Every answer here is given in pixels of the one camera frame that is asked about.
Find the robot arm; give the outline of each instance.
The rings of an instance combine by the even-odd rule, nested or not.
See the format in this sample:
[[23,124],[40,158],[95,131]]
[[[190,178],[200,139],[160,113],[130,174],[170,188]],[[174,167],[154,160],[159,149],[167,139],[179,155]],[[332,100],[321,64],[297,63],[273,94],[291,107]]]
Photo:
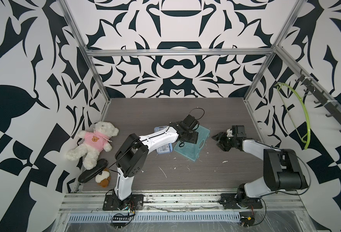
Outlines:
[[115,155],[119,174],[113,193],[116,201],[120,205],[127,203],[132,193],[134,175],[142,169],[150,152],[178,140],[182,142],[181,144],[185,142],[196,144],[198,125],[199,122],[193,116],[187,115],[183,121],[170,123],[161,131],[146,136],[129,135]]
[[241,184],[237,191],[237,203],[245,207],[252,199],[279,190],[308,188],[296,153],[290,149],[278,149],[247,138],[244,126],[232,126],[227,132],[212,137],[224,151],[237,148],[263,160],[263,177]]

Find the bear face print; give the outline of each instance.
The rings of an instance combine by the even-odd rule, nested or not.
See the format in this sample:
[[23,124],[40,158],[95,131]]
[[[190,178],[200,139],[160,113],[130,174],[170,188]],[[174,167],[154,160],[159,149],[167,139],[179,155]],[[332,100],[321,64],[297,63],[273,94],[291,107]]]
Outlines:
[[92,138],[92,141],[93,141],[93,142],[97,142],[98,140],[99,140],[99,138],[93,136],[93,138]]

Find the clear plastic box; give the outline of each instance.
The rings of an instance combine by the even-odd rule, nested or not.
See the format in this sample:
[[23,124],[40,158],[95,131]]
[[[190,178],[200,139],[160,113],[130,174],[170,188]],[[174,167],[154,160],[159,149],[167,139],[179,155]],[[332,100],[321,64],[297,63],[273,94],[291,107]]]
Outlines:
[[201,149],[203,149],[205,141],[209,137],[210,133],[210,130],[200,125],[196,131],[199,133],[196,144],[185,142],[183,147],[179,147],[180,141],[178,141],[174,147],[174,151],[189,158],[192,161],[195,161],[199,157],[199,153]]
[[[154,132],[158,132],[161,131],[162,129],[165,129],[167,126],[162,126],[162,127],[155,127]],[[158,149],[156,149],[156,152],[160,155],[160,154],[166,154],[166,153],[171,153],[173,151],[173,147],[172,144],[166,144],[162,147],[159,147]]]

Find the black cable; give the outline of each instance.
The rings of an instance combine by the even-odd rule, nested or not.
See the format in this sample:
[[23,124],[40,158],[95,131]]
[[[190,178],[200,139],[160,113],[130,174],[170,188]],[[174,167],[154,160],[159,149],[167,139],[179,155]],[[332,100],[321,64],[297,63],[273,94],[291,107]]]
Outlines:
[[[258,142],[258,141],[256,141],[256,142],[257,142],[257,143],[260,143],[260,144],[263,144],[263,145],[266,145],[266,146],[269,146],[269,145],[264,144],[264,143],[262,143],[262,142]],[[277,147],[274,147],[274,146],[269,146],[269,147],[274,148],[274,149],[278,149],[278,150],[280,150],[280,151],[283,151],[282,149],[277,148]],[[275,191],[275,192],[273,192],[273,193],[269,193],[269,194],[266,194],[266,195],[262,195],[261,197],[267,196],[267,195],[271,195],[271,194],[274,194],[274,193],[285,193],[285,194],[288,194],[288,195],[300,196],[300,195],[303,195],[304,193],[306,193],[306,192],[309,190],[309,188],[310,188],[310,186],[311,186],[311,173],[310,173],[310,170],[308,169],[306,163],[305,163],[301,158],[299,158],[297,154],[296,154],[295,156],[298,158],[298,160],[300,160],[300,161],[303,163],[303,165],[304,165],[305,168],[307,169],[307,173],[309,174],[310,180],[309,180],[309,186],[307,187],[307,189],[306,189],[303,193],[299,193],[299,194],[287,193],[287,192],[284,192],[284,191]]]
[[115,163],[113,163],[112,165],[110,165],[109,167],[108,167],[108,169],[110,169],[114,164],[116,164],[122,157],[124,157],[124,155],[126,155],[127,153],[128,153],[128,151],[130,151],[131,149],[132,149],[132,147],[135,145],[135,143],[133,144],[131,144],[130,145],[130,147],[129,147],[129,149],[118,159],[118,160],[116,160],[116,162]]
[[130,217],[131,218],[131,220],[129,221],[129,222],[127,222],[125,225],[123,225],[121,228],[123,228],[123,227],[125,227],[125,226],[127,226],[129,223],[131,223],[132,222],[132,220],[134,219],[134,216],[136,215],[136,211],[135,210],[133,210],[133,214],[132,215],[129,215],[129,213],[128,213],[128,216],[124,216],[122,213],[117,213],[117,214],[115,214],[114,216],[112,216],[112,218],[111,218],[111,224],[112,225],[114,225],[113,224],[113,222],[112,222],[112,220],[114,219],[114,217],[115,216],[117,216],[117,215],[120,215],[122,218],[124,217]]
[[169,128],[170,128],[170,123],[168,124],[168,128],[167,128],[166,131],[164,131],[164,133],[155,135],[155,136],[153,136],[153,137],[149,137],[149,138],[147,138],[147,139],[145,139],[145,140],[140,140],[140,142],[144,142],[144,141],[149,140],[149,139],[151,139],[151,138],[154,138],[154,137],[160,136],[160,135],[162,135],[162,134],[165,134],[165,132],[167,132]]
[[108,191],[107,191],[107,193],[105,194],[105,197],[107,196],[108,192],[110,192],[110,191],[112,191],[112,190],[114,190],[114,189],[110,189],[110,190],[108,190]]
[[251,225],[251,226],[256,226],[256,225],[261,224],[261,223],[264,221],[264,219],[266,218],[266,213],[267,213],[266,202],[265,202],[262,198],[261,198],[261,200],[262,200],[263,203],[264,203],[264,215],[263,215],[263,218],[262,218],[262,220],[261,220],[260,222],[258,222],[257,224],[253,224],[253,225]]
[[196,120],[201,119],[201,118],[204,116],[204,114],[205,114],[205,110],[204,110],[203,108],[199,108],[199,107],[196,107],[196,108],[194,108],[194,109],[201,109],[201,110],[203,111],[203,115],[201,115],[201,117],[198,118],[198,119],[196,119]]

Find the black and white wallpaper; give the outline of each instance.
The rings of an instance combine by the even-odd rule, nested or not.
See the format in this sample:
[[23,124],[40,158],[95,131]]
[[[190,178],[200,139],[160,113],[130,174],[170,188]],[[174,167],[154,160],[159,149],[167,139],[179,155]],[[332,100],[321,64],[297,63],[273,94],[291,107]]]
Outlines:
[[[286,49],[341,104],[341,0],[309,0],[283,42]],[[316,98],[305,95],[298,77],[275,57],[249,99],[254,117],[266,143],[294,149],[310,167],[312,184],[301,199],[318,230],[341,231],[341,126]],[[289,114],[301,136],[306,119],[296,96],[277,82],[292,86],[303,97],[309,112],[311,142],[307,150],[300,141]],[[307,181],[305,167],[302,167]]]
[[[269,48],[295,0],[68,0],[88,49]],[[242,97],[264,55],[95,57],[110,97]]]
[[93,62],[113,98],[243,97],[264,55],[115,56]]
[[0,231],[50,231],[104,99],[55,0],[0,0]]
[[89,49],[260,48],[295,0],[68,0]]

